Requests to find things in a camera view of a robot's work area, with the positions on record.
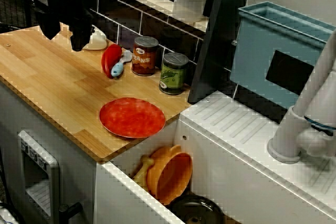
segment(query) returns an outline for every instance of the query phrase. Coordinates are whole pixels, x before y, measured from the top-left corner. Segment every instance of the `wooden countertop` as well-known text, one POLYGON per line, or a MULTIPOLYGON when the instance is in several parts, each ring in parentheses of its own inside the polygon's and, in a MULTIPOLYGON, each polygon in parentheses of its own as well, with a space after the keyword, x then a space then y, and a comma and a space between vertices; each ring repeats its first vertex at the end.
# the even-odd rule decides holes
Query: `wooden countertop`
POLYGON ((71 32, 48 40, 39 27, 0 35, 0 81, 95 161, 105 163, 143 139, 130 140, 107 131, 99 121, 101 107, 117 98, 153 103, 167 125, 188 108, 189 89, 172 96, 159 90, 160 72, 150 77, 125 65, 118 79, 108 79, 100 66, 104 50, 71 50, 71 32))

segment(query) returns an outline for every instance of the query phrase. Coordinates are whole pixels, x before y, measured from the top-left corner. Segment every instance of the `shelf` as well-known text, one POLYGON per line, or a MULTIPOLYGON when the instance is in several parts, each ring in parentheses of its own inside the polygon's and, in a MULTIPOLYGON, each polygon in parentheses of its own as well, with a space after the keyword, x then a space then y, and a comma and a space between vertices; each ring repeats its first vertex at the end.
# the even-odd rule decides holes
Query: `shelf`
MULTIPOLYGON (((168 15, 168 17, 173 17, 172 12, 173 12, 173 5, 174 2, 170 1, 170 0, 135 0, 138 1, 141 4, 144 4, 146 6, 149 6, 161 13, 164 13, 166 15, 168 15)), ((181 19, 177 19, 189 26, 192 26, 200 31, 206 32, 206 28, 209 22, 209 18, 205 17, 199 21, 199 22, 195 22, 195 23, 187 23, 182 21, 181 19)))

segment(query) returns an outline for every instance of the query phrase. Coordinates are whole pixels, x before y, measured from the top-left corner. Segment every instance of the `orange bowl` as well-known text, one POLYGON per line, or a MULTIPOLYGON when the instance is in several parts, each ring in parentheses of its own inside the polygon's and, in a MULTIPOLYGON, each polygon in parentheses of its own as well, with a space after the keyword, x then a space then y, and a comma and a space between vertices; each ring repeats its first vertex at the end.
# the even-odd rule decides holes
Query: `orange bowl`
POLYGON ((160 148, 151 158, 154 165, 147 173, 148 190, 166 206, 188 186, 193 171, 192 159, 188 153, 181 152, 180 145, 160 148))

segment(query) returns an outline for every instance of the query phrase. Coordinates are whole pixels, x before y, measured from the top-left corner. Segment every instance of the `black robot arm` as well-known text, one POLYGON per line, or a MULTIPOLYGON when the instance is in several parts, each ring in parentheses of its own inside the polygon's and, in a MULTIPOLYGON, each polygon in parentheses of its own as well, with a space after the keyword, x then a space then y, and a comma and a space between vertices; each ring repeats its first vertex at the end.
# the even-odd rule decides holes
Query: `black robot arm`
POLYGON ((88 0, 34 0, 36 19, 43 34, 48 39, 54 38, 62 22, 72 31, 72 49, 81 51, 92 34, 93 16, 87 3, 88 0))

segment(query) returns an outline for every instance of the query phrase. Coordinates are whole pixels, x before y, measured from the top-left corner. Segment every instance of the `white faucet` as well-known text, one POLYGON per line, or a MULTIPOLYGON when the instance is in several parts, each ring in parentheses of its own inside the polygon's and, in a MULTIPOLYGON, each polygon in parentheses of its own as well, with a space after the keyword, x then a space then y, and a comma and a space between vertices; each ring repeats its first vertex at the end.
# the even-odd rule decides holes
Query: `white faucet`
POLYGON ((267 150, 294 164, 304 149, 311 156, 336 155, 336 30, 328 39, 296 104, 281 121, 267 150))

